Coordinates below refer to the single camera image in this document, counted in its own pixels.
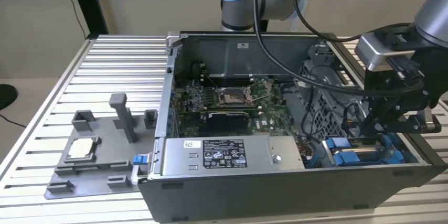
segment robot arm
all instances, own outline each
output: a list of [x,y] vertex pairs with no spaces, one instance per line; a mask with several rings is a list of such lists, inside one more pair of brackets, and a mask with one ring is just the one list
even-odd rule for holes
[[[253,26],[252,0],[222,0],[221,30],[245,31]],[[292,0],[258,0],[262,20],[284,20],[294,11]]]
[[[362,34],[354,52],[366,66],[365,89],[396,89],[404,85],[404,72],[424,78],[424,88],[396,98],[368,98],[369,115],[364,135],[381,130],[402,133],[441,131],[430,109],[448,91],[448,0],[426,0],[409,27]],[[405,119],[402,115],[417,111]]]

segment silver metal case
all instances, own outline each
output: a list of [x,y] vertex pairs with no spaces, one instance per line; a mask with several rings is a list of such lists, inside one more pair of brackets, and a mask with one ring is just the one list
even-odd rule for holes
[[[412,163],[333,168],[304,168],[293,139],[286,136],[170,138],[174,132],[169,129],[176,130],[172,90],[176,74],[188,68],[188,62],[197,58],[206,61],[210,76],[284,74],[265,59],[253,34],[188,32],[180,37],[182,44],[172,49],[168,59],[149,174],[138,180],[157,222],[374,208],[398,190],[421,186],[445,170],[444,161],[418,135],[400,135],[414,157]],[[324,45],[309,34],[266,34],[264,40],[272,53],[297,71],[309,59],[310,47]],[[329,48],[362,81],[362,69],[342,45],[332,43]],[[237,154],[244,155],[245,166],[226,167],[224,163],[225,167],[210,168],[213,159],[205,158],[206,152],[222,151],[226,156],[224,152],[233,150],[230,143],[241,142],[244,150]]]
[[384,47],[381,42],[374,37],[373,33],[362,34],[354,48],[354,53],[362,61],[365,68],[370,71],[392,70],[385,59],[392,56],[405,55],[409,59],[413,56],[414,50],[392,51]]

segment gray post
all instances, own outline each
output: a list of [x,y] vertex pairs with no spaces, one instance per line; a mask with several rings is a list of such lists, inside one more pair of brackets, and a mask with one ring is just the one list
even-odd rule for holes
[[129,143],[137,142],[138,138],[133,131],[133,118],[126,108],[128,97],[125,93],[116,93],[110,95],[109,105],[117,111],[125,137]]

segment connector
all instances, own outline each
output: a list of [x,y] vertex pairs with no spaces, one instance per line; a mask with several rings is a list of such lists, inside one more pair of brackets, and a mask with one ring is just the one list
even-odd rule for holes
[[417,79],[424,77],[413,61],[406,56],[397,55],[388,57],[385,60],[406,85],[413,84]]

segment black pole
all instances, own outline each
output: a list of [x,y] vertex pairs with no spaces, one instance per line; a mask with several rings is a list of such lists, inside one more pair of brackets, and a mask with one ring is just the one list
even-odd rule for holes
[[268,23],[269,20],[266,19],[260,20],[260,31],[268,31]]
[[98,0],[77,0],[90,35],[108,34]]

